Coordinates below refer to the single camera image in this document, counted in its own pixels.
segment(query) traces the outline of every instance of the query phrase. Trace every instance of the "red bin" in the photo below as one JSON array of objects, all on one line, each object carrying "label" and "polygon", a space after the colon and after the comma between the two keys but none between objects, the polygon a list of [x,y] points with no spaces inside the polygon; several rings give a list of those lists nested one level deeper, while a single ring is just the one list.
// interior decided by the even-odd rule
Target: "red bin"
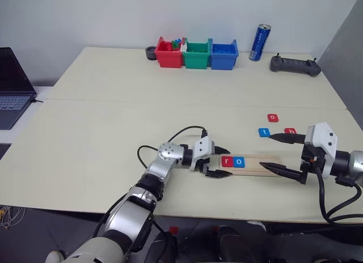
[{"label": "red bin", "polygon": [[181,68],[183,65],[183,53],[179,49],[173,50],[171,42],[164,41],[163,37],[160,37],[155,55],[160,64],[160,67],[176,67]]}]

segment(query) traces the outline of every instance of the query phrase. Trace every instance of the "black cable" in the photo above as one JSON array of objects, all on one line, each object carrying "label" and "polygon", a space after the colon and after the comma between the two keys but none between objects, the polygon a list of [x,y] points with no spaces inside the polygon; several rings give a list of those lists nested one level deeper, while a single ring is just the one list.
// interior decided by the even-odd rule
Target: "black cable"
[{"label": "black cable", "polygon": [[36,100],[36,99],[32,99],[30,102],[31,103],[43,103],[42,100]]},{"label": "black cable", "polygon": [[144,168],[147,168],[147,165],[142,161],[141,157],[140,157],[140,150],[142,148],[149,148],[149,149],[152,149],[154,151],[157,151],[158,149],[154,148],[154,147],[151,147],[149,145],[142,145],[140,146],[138,149],[137,149],[137,157],[138,157],[138,160],[140,161],[140,163],[143,165]]},{"label": "black cable", "polygon": [[330,217],[332,214],[334,214],[335,212],[337,212],[338,210],[346,207],[347,205],[350,205],[351,203],[357,201],[359,199],[359,197],[362,195],[362,190],[360,189],[359,185],[354,184],[354,187],[357,189],[357,194],[354,195],[354,197],[346,200],[345,202],[342,202],[341,204],[335,206],[334,208],[332,208],[328,213],[328,217]]},{"label": "black cable", "polygon": [[206,129],[202,126],[196,126],[196,125],[193,125],[193,126],[188,126],[188,127],[185,127],[183,130],[180,130],[179,132],[177,132],[176,134],[174,134],[169,140],[168,142],[172,141],[175,137],[177,137],[179,134],[181,134],[183,131],[185,130],[188,130],[188,129],[202,129],[203,131],[206,131]]},{"label": "black cable", "polygon": [[166,249],[168,247],[168,236],[166,235],[164,230],[157,224],[156,221],[154,221],[154,226],[160,231],[160,233],[162,233],[162,235],[165,238],[164,248],[163,248],[162,252],[159,254],[158,258],[155,260],[155,263],[158,263],[160,261],[160,259],[163,257],[163,255],[165,254],[165,251],[166,251]]},{"label": "black cable", "polygon": [[[320,171],[319,167],[315,167],[314,168],[314,172],[318,177],[318,181],[319,181],[319,205],[320,205],[320,211],[322,212],[323,218],[331,225],[340,225],[340,226],[360,226],[359,224],[342,224],[342,223],[336,223],[339,220],[342,219],[349,219],[349,218],[363,218],[363,214],[349,214],[349,215],[341,215],[341,216],[337,216],[334,218],[330,218],[330,216],[327,214],[326,209],[325,209],[325,189],[324,189],[324,180],[323,180],[323,176],[322,173]],[[361,195],[361,190],[360,187],[355,184],[354,185],[355,188],[357,189],[357,194],[359,194],[358,198]],[[347,200],[349,201],[347,203],[347,201],[339,204],[338,206],[334,207],[332,210],[332,214],[335,213],[336,211],[340,210],[341,208],[343,208],[344,206],[347,206],[349,204],[351,204],[352,202],[356,201],[358,198],[356,198],[357,195],[355,195],[354,197],[352,197],[351,199]]]},{"label": "black cable", "polygon": [[121,198],[119,198],[108,210],[107,210],[107,212],[106,213],[104,213],[104,215],[102,216],[102,218],[101,218],[101,220],[98,222],[98,224],[97,224],[97,226],[96,226],[96,229],[95,229],[95,231],[93,232],[93,235],[92,235],[92,237],[97,237],[97,235],[98,235],[98,231],[100,230],[100,228],[101,228],[101,225],[103,224],[103,223],[105,223],[106,222],[106,220],[107,220],[107,218],[108,218],[108,216],[109,216],[109,214],[110,214],[110,212],[112,211],[112,209],[114,209],[115,207],[116,207],[116,205],[119,203],[119,202],[121,202],[124,198],[125,198],[125,196],[126,196],[126,194],[125,195],[123,195]]}]

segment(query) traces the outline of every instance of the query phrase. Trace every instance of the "green bin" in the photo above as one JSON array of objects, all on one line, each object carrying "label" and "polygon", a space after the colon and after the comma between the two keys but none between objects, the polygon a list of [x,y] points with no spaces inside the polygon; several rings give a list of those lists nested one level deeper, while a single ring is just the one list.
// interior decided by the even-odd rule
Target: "green bin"
[{"label": "green bin", "polygon": [[206,69],[210,57],[210,43],[189,43],[183,52],[185,67],[188,69]]}]

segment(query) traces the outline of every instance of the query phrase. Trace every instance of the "cable connector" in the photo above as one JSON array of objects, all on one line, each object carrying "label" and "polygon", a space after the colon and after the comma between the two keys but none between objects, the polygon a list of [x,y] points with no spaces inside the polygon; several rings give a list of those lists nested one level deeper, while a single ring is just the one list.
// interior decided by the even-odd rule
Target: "cable connector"
[{"label": "cable connector", "polygon": [[43,103],[42,100],[36,100],[36,99],[32,99],[30,102],[31,103]]},{"label": "cable connector", "polygon": [[208,136],[208,132],[206,131],[206,129],[203,129],[201,138],[204,138],[206,136]]},{"label": "cable connector", "polygon": [[338,176],[337,178],[335,178],[335,183],[337,183],[338,185],[349,186],[352,188],[356,182],[352,178]]},{"label": "cable connector", "polygon": [[189,148],[189,146],[187,144],[180,144],[181,147],[183,147],[185,150],[187,150]]}]

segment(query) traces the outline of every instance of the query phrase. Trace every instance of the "laptop keyboard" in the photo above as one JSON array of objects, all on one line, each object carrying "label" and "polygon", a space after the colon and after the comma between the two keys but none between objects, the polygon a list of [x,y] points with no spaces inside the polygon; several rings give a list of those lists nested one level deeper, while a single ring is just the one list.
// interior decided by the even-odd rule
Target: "laptop keyboard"
[{"label": "laptop keyboard", "polygon": [[30,96],[0,96],[0,111],[21,110]]}]

